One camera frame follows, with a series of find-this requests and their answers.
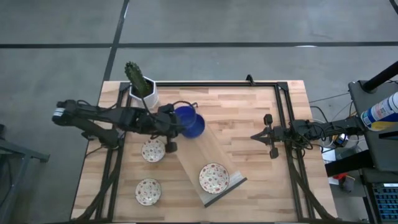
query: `table leg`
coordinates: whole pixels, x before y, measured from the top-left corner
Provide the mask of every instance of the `table leg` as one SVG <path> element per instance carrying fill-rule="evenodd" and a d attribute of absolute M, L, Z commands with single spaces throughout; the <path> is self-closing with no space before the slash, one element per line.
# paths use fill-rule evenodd
<path fill-rule="evenodd" d="M 364 167 L 373 167 L 373 161 L 369 150 L 365 150 L 344 159 L 340 159 L 325 165 L 328 177 L 357 170 Z"/>

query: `computer keyboard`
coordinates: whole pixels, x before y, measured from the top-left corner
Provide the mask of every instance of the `computer keyboard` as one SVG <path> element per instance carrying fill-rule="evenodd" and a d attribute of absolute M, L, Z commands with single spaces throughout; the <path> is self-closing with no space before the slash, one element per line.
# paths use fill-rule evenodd
<path fill-rule="evenodd" d="M 398 221 L 398 184 L 373 184 L 373 195 L 381 221 Z"/>

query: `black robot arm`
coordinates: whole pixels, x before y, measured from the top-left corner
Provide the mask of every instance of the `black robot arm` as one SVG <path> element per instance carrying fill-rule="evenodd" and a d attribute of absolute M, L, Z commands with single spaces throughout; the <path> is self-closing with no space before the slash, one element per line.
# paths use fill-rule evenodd
<path fill-rule="evenodd" d="M 292 121 L 289 128 L 283 128 L 281 126 L 272 128 L 272 115 L 267 114 L 264 117 L 264 124 L 266 128 L 264 128 L 262 132 L 251 136 L 251 139 L 270 145 L 271 159 L 278 157 L 278 150 L 275 147 L 275 142 L 289 142 L 294 146 L 307 148 L 312 140 L 326 140 L 328 136 L 343 133 L 348 135 L 362 135 L 366 130 L 361 119 L 357 116 L 328 123 L 299 119 Z"/>
<path fill-rule="evenodd" d="M 120 145 L 121 133 L 116 129 L 104 129 L 92 121 L 111 123 L 122 131 L 166 136 L 166 152 L 177 150 L 177 145 L 171 142 L 171 139 L 183 131 L 172 104 L 160 106 L 157 113 L 152 114 L 142 108 L 101 108 L 75 100 L 66 100 L 57 103 L 52 121 L 60 126 L 75 126 L 83 130 L 81 134 L 83 137 L 91 139 L 95 136 L 108 148 Z"/>

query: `cactus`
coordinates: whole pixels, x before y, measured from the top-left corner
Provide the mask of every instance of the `cactus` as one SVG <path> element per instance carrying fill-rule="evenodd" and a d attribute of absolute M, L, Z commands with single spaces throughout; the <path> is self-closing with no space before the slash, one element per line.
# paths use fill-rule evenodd
<path fill-rule="evenodd" d="M 138 93 L 140 97 L 145 97 L 152 93 L 150 85 L 146 82 L 144 76 L 142 76 L 141 69 L 139 69 L 136 63 L 126 63 L 124 73 L 127 75 L 128 79 L 136 89 L 136 93 Z"/>

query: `blue cup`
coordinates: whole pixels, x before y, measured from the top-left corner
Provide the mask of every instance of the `blue cup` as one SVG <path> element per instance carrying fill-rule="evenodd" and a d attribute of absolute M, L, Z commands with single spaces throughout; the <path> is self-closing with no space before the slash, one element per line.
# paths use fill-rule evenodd
<path fill-rule="evenodd" d="M 186 138 L 196 138 L 205 130 L 205 120 L 190 106 L 181 106 L 175 109 L 175 114 L 185 126 L 182 135 Z"/>

